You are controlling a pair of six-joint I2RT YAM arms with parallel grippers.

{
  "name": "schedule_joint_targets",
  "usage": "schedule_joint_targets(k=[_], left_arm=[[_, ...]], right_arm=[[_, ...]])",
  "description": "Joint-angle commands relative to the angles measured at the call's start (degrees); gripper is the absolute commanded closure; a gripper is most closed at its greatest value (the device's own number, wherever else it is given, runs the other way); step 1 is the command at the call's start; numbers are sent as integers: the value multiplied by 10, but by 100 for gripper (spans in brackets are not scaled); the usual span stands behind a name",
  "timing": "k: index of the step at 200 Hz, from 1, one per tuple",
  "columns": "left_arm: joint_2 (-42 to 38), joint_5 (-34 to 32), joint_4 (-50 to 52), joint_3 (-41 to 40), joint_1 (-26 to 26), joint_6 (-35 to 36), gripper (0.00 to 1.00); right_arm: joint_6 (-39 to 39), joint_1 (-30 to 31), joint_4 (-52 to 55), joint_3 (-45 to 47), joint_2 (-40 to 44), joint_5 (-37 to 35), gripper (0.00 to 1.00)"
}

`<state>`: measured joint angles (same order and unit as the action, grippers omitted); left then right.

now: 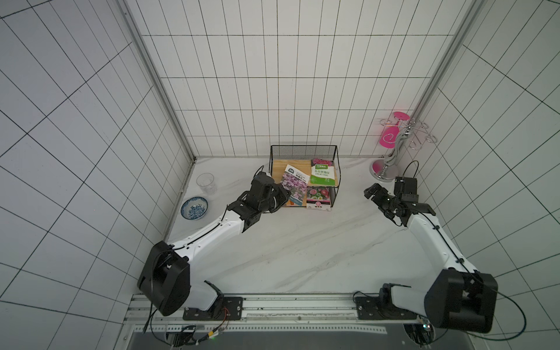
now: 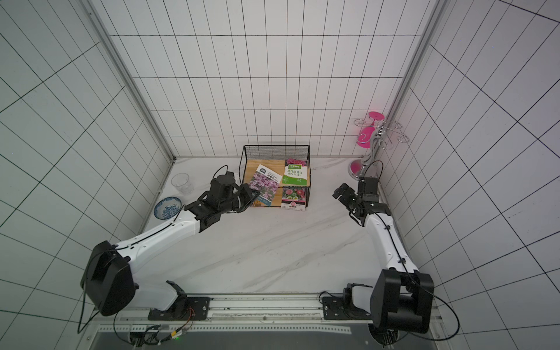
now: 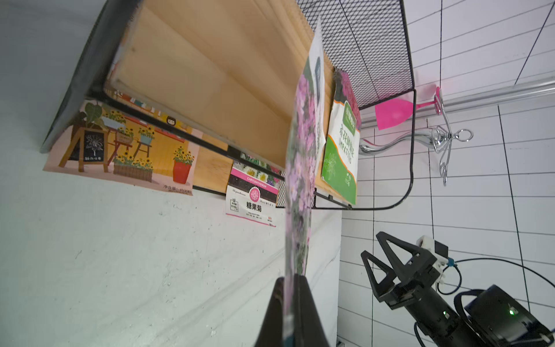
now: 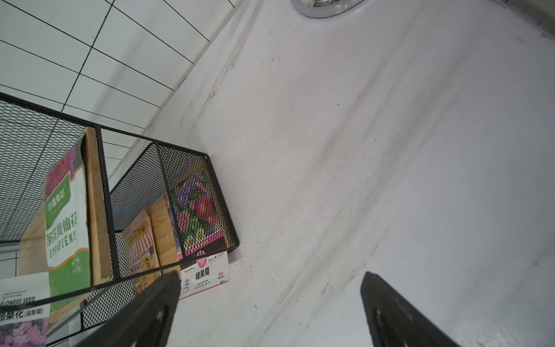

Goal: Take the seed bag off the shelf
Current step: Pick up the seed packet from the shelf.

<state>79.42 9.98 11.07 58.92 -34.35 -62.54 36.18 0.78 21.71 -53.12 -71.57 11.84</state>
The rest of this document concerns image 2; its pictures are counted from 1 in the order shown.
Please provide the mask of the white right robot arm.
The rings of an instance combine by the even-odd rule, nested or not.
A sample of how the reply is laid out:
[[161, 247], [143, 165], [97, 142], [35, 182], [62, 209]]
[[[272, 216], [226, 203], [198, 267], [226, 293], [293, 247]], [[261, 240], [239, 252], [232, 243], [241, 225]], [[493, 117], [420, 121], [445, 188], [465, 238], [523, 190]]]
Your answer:
[[362, 179], [355, 192], [346, 183], [338, 187], [333, 197], [340, 201], [349, 216], [373, 236], [381, 272], [368, 297], [356, 297], [348, 284], [346, 303], [351, 311], [364, 311], [372, 323], [368, 325], [374, 338], [398, 340], [400, 331], [426, 334], [430, 329], [434, 282], [429, 274], [421, 273], [405, 252], [398, 236], [392, 213], [387, 204], [375, 201], [371, 178]]

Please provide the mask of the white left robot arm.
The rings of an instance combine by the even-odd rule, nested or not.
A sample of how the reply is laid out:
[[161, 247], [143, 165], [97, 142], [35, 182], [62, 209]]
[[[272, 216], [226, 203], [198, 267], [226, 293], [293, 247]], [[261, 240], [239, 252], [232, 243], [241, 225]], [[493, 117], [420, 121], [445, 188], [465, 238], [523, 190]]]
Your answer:
[[139, 272], [172, 246], [219, 222], [223, 214], [242, 213], [259, 194], [247, 184], [226, 195], [209, 190], [152, 230], [118, 244], [97, 244], [80, 282], [85, 296], [102, 316], [124, 309], [154, 309], [183, 318], [188, 312], [187, 293], [171, 280], [164, 284], [144, 281]]

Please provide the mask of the purple flowers seed bag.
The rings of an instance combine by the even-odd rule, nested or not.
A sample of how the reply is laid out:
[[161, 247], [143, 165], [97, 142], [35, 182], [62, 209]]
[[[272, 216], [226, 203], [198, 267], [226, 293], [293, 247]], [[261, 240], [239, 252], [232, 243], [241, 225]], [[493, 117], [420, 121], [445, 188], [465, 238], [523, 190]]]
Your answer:
[[260, 164], [249, 181], [249, 187], [259, 191], [258, 201], [262, 206], [272, 206], [282, 175]]

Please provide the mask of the pink roses seed bag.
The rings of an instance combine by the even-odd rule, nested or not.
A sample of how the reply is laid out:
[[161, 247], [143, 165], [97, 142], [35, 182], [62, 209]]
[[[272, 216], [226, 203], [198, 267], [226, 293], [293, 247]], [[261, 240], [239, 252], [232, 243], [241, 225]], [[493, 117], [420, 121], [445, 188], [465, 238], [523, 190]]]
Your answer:
[[307, 207], [306, 190], [303, 187], [283, 187], [281, 197], [281, 208], [305, 211]]

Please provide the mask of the black wire mesh shelf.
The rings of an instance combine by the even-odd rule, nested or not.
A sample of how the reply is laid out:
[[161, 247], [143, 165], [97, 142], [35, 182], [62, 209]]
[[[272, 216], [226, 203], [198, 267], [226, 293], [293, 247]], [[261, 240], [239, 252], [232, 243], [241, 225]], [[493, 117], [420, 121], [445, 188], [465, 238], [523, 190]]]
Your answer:
[[[239, 178], [243, 183], [247, 184], [249, 184], [249, 181], [260, 164], [283, 176], [285, 160], [288, 158], [306, 160], [309, 168], [309, 184], [303, 188], [306, 190], [308, 207], [312, 184], [310, 147], [308, 145], [245, 145], [241, 156], [242, 158], [239, 163]], [[286, 187], [286, 185], [281, 183], [271, 208], [281, 208], [283, 187]], [[252, 205], [253, 207], [268, 208], [268, 206], [262, 206], [258, 200], [255, 200]]]

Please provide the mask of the green impatiens seed bag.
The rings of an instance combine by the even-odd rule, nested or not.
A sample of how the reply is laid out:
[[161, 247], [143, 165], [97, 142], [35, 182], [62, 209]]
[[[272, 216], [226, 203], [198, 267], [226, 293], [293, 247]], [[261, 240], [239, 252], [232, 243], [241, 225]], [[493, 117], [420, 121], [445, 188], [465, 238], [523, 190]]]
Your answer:
[[308, 162], [294, 158], [285, 160], [282, 184], [286, 186], [307, 186], [309, 184]]

